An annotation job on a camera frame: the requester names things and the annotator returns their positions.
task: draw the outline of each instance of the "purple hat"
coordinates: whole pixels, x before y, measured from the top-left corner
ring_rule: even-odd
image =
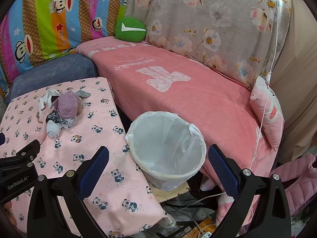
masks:
[[[61,118],[73,118],[77,115],[78,111],[78,95],[76,95],[73,91],[68,91],[56,99],[53,105]]]

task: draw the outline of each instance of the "floral fabric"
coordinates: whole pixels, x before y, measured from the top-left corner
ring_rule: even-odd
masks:
[[[283,47],[291,0],[128,0],[146,41],[204,63],[252,88]]]

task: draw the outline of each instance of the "pink blanket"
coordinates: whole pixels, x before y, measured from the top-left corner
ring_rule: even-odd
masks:
[[[70,130],[63,128],[57,139],[45,138],[33,161],[38,174],[48,178],[63,176],[90,159],[101,145],[107,146],[109,163],[91,196],[84,199],[86,207],[100,228],[112,238],[135,234],[145,226],[153,226],[165,215],[155,195],[149,193],[144,175],[136,171],[138,165],[130,155],[107,79],[76,80],[50,88],[64,92],[82,89],[91,96],[83,99],[85,108],[78,115],[75,126]],[[45,95],[46,89],[22,95],[9,104],[0,125],[0,131],[6,137],[5,144],[0,147],[2,157],[14,156],[41,136],[43,125],[37,121],[36,113],[38,100]],[[12,201],[17,227],[24,233],[27,232],[32,191],[30,189]],[[59,203],[70,230],[79,236],[62,197],[59,197]]]
[[[203,64],[147,43],[113,37],[87,41],[77,53],[92,59],[113,87],[116,103],[131,119],[147,111],[169,111],[195,124],[207,147],[217,144],[241,168],[250,168],[259,134],[250,91]],[[260,142],[253,173],[268,176],[276,153]],[[220,184],[208,159],[201,171]]]

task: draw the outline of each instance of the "blue cushion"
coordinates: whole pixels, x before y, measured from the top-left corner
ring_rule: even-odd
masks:
[[[80,54],[65,55],[17,76],[5,101],[10,103],[16,97],[46,86],[92,77],[99,77],[93,61]]]

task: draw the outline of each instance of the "colorful striped quilt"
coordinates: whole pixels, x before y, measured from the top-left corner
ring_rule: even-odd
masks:
[[[16,0],[0,25],[0,76],[10,84],[84,41],[112,36],[125,5],[126,0]]]

